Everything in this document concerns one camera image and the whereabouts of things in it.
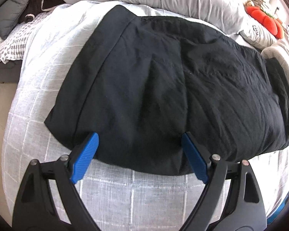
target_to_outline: metal screw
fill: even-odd
[[[60,157],[61,161],[67,161],[68,160],[68,155],[63,155]]]
[[[248,165],[249,165],[249,162],[248,162],[248,160],[242,160],[242,164],[243,164],[244,166],[248,166]]]
[[[37,163],[38,163],[38,160],[36,160],[36,159],[33,159],[32,161],[30,161],[30,164],[32,166],[36,165]]]
[[[219,161],[219,160],[221,159],[221,157],[220,157],[218,154],[213,154],[213,155],[212,155],[212,159],[213,159],[214,161]]]

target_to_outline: blue gripper pad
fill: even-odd
[[[71,181],[74,184],[76,184],[77,181],[84,177],[98,146],[99,135],[94,133],[78,156],[78,159],[73,164],[73,174],[71,176]]]
[[[202,180],[204,184],[207,184],[209,181],[207,164],[186,133],[182,135],[181,146],[197,179]]]

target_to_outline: stuffed toy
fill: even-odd
[[[246,13],[261,23],[277,39],[284,38],[285,32],[281,24],[260,8],[253,6],[246,7]]]

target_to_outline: bed cover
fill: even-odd
[[[11,213],[30,160],[53,161],[70,152],[50,134],[43,122],[73,60],[103,16],[118,4],[138,16],[182,17],[145,5],[80,1],[56,8],[29,36],[2,148],[3,187]],[[215,28],[198,19],[186,19]],[[249,46],[238,36],[233,38]],[[254,157],[250,163],[270,216],[289,190],[289,147]],[[69,222],[55,182],[50,184],[58,214]],[[212,222],[222,213],[229,185],[226,181]],[[76,188],[102,230],[179,230],[198,201],[204,184],[194,174],[158,176],[93,160]]]

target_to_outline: red plush toy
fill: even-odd
[[[276,38],[284,38],[285,32],[281,24],[264,13],[260,8],[249,6],[246,8],[246,13],[261,23]]]

